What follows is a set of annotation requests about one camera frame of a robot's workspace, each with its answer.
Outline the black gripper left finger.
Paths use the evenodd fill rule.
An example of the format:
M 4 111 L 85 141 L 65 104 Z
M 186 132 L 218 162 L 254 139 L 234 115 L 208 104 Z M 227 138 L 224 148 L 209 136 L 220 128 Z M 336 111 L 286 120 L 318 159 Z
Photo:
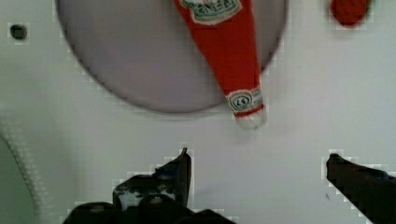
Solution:
M 184 147 L 175 159 L 156 168 L 151 175 L 134 175 L 118 184 L 112 199 L 115 208 L 121 211 L 139 207 L 190 215 L 187 208 L 190 187 L 191 156 Z

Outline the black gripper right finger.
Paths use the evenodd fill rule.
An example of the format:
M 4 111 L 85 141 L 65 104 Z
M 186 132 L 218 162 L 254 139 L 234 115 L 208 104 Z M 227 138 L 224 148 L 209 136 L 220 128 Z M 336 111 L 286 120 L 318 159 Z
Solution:
M 333 153 L 326 178 L 373 224 L 395 224 L 396 179 Z

